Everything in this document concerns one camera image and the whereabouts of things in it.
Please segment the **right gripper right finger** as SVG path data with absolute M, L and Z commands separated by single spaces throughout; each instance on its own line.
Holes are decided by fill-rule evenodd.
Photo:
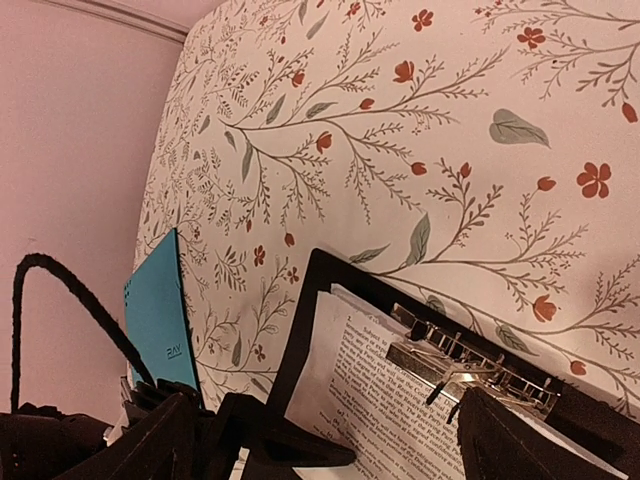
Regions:
M 615 479 L 538 433 L 484 390 L 459 402 L 458 444 L 468 479 Z

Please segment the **printed paper sheet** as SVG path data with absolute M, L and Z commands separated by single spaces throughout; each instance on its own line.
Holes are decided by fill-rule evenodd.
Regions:
M 309 330 L 310 343 L 286 417 L 356 452 L 348 466 L 297 467 L 300 478 L 465 478 L 457 423 L 446 417 L 470 375 L 448 383 L 428 405 L 447 363 L 432 347 L 421 360 L 406 342 L 402 359 L 387 359 L 406 328 L 339 285 L 303 289 L 294 323 Z

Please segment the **black clip folder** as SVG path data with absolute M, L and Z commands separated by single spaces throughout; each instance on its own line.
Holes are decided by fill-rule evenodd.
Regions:
M 441 373 L 426 403 L 432 405 L 445 386 L 462 374 L 470 375 L 470 388 L 480 388 L 538 433 L 570 452 L 615 474 L 615 479 L 639 475 L 639 424 L 610 405 L 600 388 L 582 389 L 554 375 L 530 352 L 516 353 L 504 342 L 489 341 L 432 307 L 418 302 L 390 284 L 321 249 L 307 257 L 303 289 L 328 290 L 339 285 L 406 328 L 386 355 L 397 362 L 401 342 L 415 345 L 421 360 L 427 347 L 448 367 Z M 310 332 L 293 317 L 283 361 L 269 396 L 269 404 L 286 415 L 293 391 L 309 353 Z M 458 424 L 458 399 L 446 419 Z

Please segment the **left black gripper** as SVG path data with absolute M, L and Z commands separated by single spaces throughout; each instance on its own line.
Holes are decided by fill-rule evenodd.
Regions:
M 66 415 L 53 406 L 25 403 L 1 415 L 1 477 L 61 479 L 59 476 L 113 445 L 136 423 L 176 393 L 196 409 L 200 394 L 192 387 L 160 379 L 123 388 L 123 413 L 113 426 L 85 414 Z

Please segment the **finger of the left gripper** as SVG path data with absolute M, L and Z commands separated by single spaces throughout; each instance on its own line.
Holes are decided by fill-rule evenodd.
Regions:
M 356 460 L 354 450 L 305 431 L 255 397 L 230 393 L 204 429 L 204 477 L 228 479 L 241 449 L 273 467 L 343 467 Z

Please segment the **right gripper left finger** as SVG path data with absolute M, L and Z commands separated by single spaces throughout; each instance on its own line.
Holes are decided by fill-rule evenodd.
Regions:
M 183 393 L 167 398 L 113 445 L 61 479 L 190 479 L 196 409 Z

